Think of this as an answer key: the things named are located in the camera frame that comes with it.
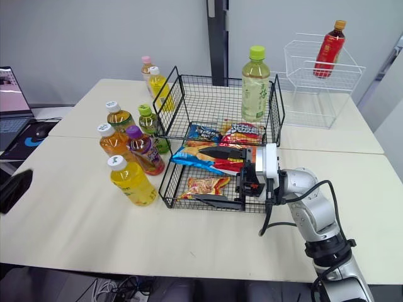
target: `green bottle cap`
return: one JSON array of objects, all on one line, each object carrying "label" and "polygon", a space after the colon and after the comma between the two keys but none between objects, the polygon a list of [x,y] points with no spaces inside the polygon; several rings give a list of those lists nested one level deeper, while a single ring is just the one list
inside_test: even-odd
[{"label": "green bottle cap", "polygon": [[152,112],[151,112],[151,108],[150,108],[149,105],[143,104],[143,105],[140,105],[140,106],[139,106],[139,113],[140,113],[142,116],[148,116],[148,115],[150,115]]},{"label": "green bottle cap", "polygon": [[264,59],[264,46],[254,45],[249,49],[249,58],[251,60],[263,60]]}]

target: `green tea bottle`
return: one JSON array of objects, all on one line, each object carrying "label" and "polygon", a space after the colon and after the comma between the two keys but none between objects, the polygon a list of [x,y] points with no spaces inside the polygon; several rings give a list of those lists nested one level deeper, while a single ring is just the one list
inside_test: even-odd
[{"label": "green tea bottle", "polygon": [[165,138],[159,138],[156,136],[157,133],[157,116],[151,111],[151,108],[147,104],[139,106],[139,125],[141,130],[152,136],[154,143],[160,154],[164,154],[169,151],[169,143]]},{"label": "green tea bottle", "polygon": [[242,68],[242,118],[259,121],[264,116],[269,94],[269,67],[263,62],[264,47],[249,49],[251,61]]}]

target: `chip bag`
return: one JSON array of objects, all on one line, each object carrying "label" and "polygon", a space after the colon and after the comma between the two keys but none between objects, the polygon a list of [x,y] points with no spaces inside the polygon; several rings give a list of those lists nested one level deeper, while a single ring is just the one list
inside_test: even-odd
[{"label": "chip bag", "polygon": [[230,177],[209,177],[188,179],[189,191],[183,193],[179,198],[193,199],[193,194],[214,194],[222,195],[222,188],[228,184]]},{"label": "chip bag", "polygon": [[[219,146],[232,147],[232,148],[250,148],[252,149],[252,162],[256,159],[256,146],[245,145],[254,143],[259,144],[262,142],[264,133],[263,126],[255,126],[250,123],[233,123],[230,120],[224,120],[222,123],[222,137]],[[236,175],[241,171],[244,165],[241,159],[215,159],[214,168],[231,175]]]},{"label": "chip bag", "polygon": [[221,139],[220,132],[199,125],[192,125],[188,132],[188,138],[195,140],[185,141],[179,150],[172,156],[172,161],[181,165],[191,165],[214,172],[224,174],[213,167],[215,158],[200,153],[206,147],[217,146]]}]

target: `blue snack bag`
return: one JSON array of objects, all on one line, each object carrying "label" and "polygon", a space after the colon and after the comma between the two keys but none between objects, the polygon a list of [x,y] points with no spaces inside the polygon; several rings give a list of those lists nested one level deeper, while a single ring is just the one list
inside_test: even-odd
[{"label": "blue snack bag", "polygon": [[223,175],[223,172],[213,167],[215,158],[200,153],[200,150],[203,148],[217,146],[217,143],[221,139],[221,134],[209,127],[192,125],[187,138],[194,140],[185,141],[182,147],[172,156],[172,161],[177,164],[190,165]]},{"label": "blue snack bag", "polygon": [[187,138],[194,140],[209,140],[218,143],[221,140],[221,133],[209,127],[192,124]]}]

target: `purple bottle cap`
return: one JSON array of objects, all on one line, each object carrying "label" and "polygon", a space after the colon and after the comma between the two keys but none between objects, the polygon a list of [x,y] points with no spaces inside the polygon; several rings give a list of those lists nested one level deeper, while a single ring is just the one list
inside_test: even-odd
[{"label": "purple bottle cap", "polygon": [[135,126],[135,125],[127,127],[126,134],[130,138],[139,138],[139,137],[141,137],[143,135],[143,133],[141,132],[140,128],[138,126]]}]

